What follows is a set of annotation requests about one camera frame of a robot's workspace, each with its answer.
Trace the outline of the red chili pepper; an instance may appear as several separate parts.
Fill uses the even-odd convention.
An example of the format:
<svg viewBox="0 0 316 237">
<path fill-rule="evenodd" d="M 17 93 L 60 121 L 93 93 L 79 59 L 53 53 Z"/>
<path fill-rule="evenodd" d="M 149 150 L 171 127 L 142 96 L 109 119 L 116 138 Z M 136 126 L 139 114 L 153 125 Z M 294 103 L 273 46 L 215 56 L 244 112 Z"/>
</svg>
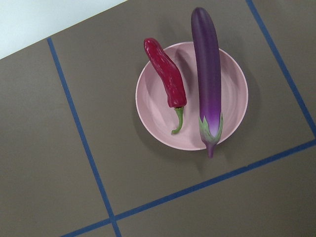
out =
<svg viewBox="0 0 316 237">
<path fill-rule="evenodd" d="M 172 134 L 177 134 L 182 128 L 183 111 L 187 104 L 181 73 L 156 39 L 144 39 L 144 50 L 153 68 L 162 80 L 168 106 L 174 109 L 178 117 L 178 126 L 171 131 Z"/>
</svg>

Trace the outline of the purple eggplant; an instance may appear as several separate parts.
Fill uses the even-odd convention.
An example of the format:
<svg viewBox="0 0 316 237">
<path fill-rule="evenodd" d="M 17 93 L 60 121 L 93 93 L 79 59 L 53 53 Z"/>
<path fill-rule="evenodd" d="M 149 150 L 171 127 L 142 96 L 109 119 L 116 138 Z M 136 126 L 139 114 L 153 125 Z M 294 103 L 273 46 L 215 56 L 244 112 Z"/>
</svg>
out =
<svg viewBox="0 0 316 237">
<path fill-rule="evenodd" d="M 213 158 L 223 131 L 218 39 L 213 21 L 202 7 L 193 10 L 191 28 L 197 63 L 199 132 L 208 157 Z"/>
</svg>

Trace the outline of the pink plate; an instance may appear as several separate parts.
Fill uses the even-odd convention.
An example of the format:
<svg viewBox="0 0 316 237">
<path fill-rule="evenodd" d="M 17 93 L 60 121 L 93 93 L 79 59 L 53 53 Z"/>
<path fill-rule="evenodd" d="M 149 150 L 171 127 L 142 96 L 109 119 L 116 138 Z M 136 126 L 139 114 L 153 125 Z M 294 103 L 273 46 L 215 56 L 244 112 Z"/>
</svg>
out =
<svg viewBox="0 0 316 237">
<path fill-rule="evenodd" d="M 142 70 L 135 92 L 136 108 L 144 127 L 157 140 L 172 148 L 198 151 L 206 148 L 199 134 L 199 98 L 196 56 L 193 42 L 181 42 L 165 49 L 166 54 L 178 67 L 186 92 L 183 126 L 173 135 L 178 125 L 173 108 L 167 104 L 163 83 L 148 62 Z M 225 51 L 220 50 L 221 107 L 224 119 L 220 141 L 229 138 L 239 127 L 248 105 L 248 86 L 238 63 Z"/>
</svg>

